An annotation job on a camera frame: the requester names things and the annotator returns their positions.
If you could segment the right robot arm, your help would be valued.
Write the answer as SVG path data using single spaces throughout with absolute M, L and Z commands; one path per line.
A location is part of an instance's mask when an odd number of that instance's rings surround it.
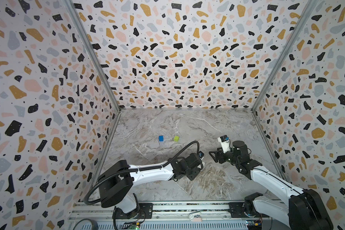
M 251 159 L 243 141 L 231 142 L 224 135 L 218 138 L 221 147 L 209 154 L 216 163 L 230 163 L 238 172 L 252 180 L 278 199 L 273 200 L 256 192 L 244 199 L 243 212 L 254 218 L 269 216 L 292 230 L 332 230 L 331 218 L 320 195 L 313 189 L 302 189 L 272 173 L 260 162 Z

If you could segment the aluminium mounting rail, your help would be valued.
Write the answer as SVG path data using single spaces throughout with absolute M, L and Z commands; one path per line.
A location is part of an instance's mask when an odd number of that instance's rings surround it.
M 141 212 L 126 219 L 113 208 L 77 203 L 66 230 L 286 230 L 274 218 L 246 216 L 243 201 L 146 201 Z

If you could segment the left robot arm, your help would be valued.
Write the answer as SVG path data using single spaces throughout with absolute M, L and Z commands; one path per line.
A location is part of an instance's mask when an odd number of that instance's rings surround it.
M 98 187 L 101 207 L 109 208 L 115 206 L 117 211 L 122 212 L 131 218 L 140 211 L 140 205 L 136 194 L 130 193 L 133 187 L 141 184 L 156 181 L 177 181 L 184 177 L 194 180 L 204 167 L 202 159 L 204 153 L 191 153 L 187 157 L 177 157 L 171 162 L 165 161 L 160 164 L 147 165 L 147 170 L 143 171 L 143 166 L 129 165 L 126 160 L 118 161 L 101 176 L 98 181 L 106 177 L 128 169 L 136 169 L 136 172 L 121 173 Z

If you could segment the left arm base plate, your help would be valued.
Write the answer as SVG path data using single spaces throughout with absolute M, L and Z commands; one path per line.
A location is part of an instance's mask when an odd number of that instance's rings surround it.
M 122 209 L 116 208 L 113 214 L 114 219 L 151 219 L 153 211 L 152 203 L 139 203 L 137 208 L 129 213 L 124 213 Z

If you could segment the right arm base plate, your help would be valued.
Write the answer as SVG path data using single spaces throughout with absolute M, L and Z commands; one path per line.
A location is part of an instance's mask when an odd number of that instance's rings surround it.
M 242 202 L 229 202 L 228 212 L 231 215 L 231 218 L 268 218 L 268 215 L 260 214 L 254 210 L 250 205 L 245 201 Z

